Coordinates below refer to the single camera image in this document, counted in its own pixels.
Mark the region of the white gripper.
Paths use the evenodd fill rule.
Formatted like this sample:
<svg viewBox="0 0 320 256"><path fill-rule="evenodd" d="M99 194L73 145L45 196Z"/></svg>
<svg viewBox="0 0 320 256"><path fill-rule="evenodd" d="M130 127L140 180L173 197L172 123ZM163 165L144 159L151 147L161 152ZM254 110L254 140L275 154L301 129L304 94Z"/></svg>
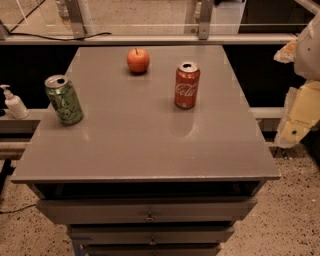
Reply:
<svg viewBox="0 0 320 256"><path fill-rule="evenodd" d="M273 59L280 63L294 62L295 73L309 79L299 89L290 87L284 112L274 143L292 148L320 121L320 13L298 37L278 50Z"/></svg>

